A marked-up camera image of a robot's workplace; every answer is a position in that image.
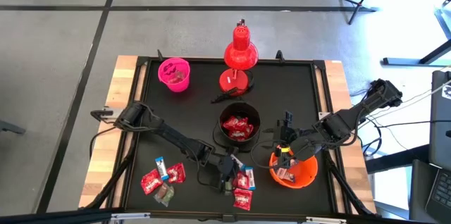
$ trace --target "concrete floor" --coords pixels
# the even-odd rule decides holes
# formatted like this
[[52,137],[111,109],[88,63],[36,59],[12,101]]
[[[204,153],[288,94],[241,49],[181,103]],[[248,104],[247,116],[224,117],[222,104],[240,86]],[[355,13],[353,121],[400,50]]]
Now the concrete floor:
[[[281,49],[286,58],[341,60],[351,93],[378,77],[401,86],[406,97],[428,89],[432,69],[386,68],[379,61],[386,56],[421,58],[442,44],[446,38],[433,6],[443,0],[367,1],[382,11],[360,13],[351,26],[345,22],[350,13],[111,12],[49,210],[78,205],[89,139],[98,127],[89,112],[104,105],[117,55],[155,56],[160,49],[164,56],[221,57],[235,22],[244,18],[262,58],[273,58]],[[104,5],[105,0],[0,0],[0,5],[13,4]],[[113,5],[340,4],[338,0],[114,0]],[[6,199],[0,202],[2,216],[33,209],[99,17],[100,12],[0,12],[0,116],[27,129],[23,136],[0,134],[0,198]],[[416,108],[427,119],[427,100],[422,103]],[[401,119],[387,117],[379,122]],[[396,130],[398,135],[406,129]],[[371,133],[362,131],[364,142],[373,139]],[[403,143],[415,147],[427,139],[425,127],[417,138],[404,138]],[[384,135],[381,150],[389,154],[403,148]]]

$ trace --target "red lamp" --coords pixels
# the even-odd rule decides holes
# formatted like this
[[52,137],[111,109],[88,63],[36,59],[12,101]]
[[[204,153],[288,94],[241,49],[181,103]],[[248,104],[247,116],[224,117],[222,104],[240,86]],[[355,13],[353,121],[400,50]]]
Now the red lamp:
[[224,61],[230,69],[225,70],[219,77],[219,86],[223,92],[238,96],[244,94],[249,87],[249,77],[244,70],[249,70],[259,60],[259,52],[251,43],[251,33],[245,26],[245,20],[237,23],[233,30],[233,41],[224,52]]

